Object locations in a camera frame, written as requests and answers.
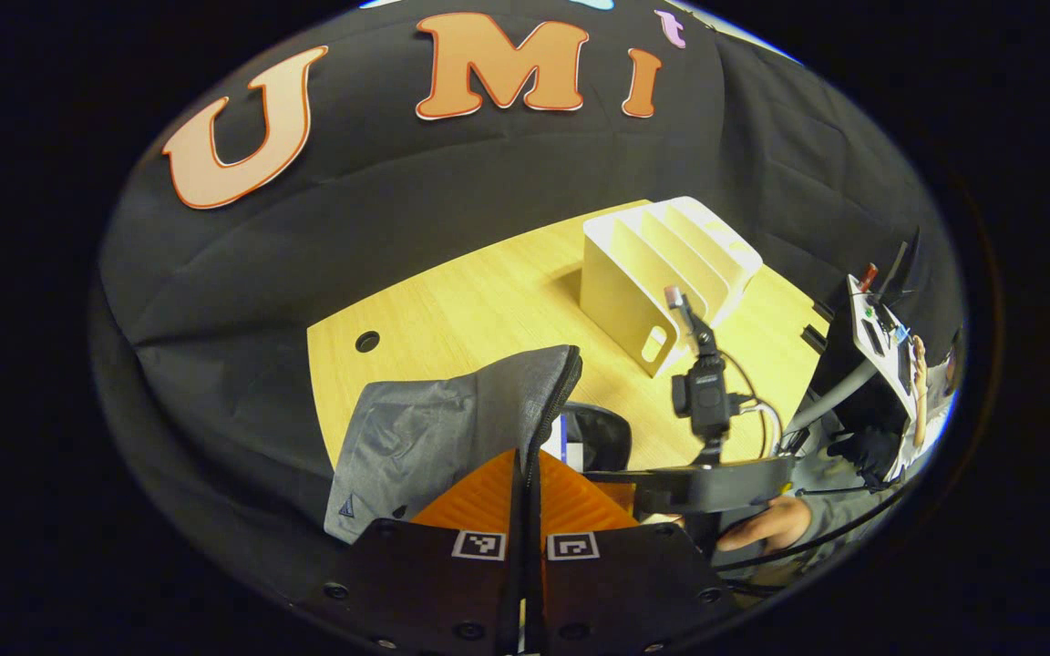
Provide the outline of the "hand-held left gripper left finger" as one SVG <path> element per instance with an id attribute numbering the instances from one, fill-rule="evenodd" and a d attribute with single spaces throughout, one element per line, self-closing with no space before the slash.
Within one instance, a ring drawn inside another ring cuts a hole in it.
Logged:
<path id="1" fill-rule="evenodd" d="M 321 622 L 368 653 L 516 653 L 521 485 L 508 451 L 413 519 L 374 520 L 321 581 Z"/>

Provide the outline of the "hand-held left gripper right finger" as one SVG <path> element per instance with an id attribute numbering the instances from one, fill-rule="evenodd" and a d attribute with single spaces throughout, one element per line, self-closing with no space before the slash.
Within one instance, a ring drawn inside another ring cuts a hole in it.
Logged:
<path id="1" fill-rule="evenodd" d="M 537 454 L 529 499 L 529 653 L 684 653 L 740 611 L 682 527 L 638 523 L 559 458 Z"/>

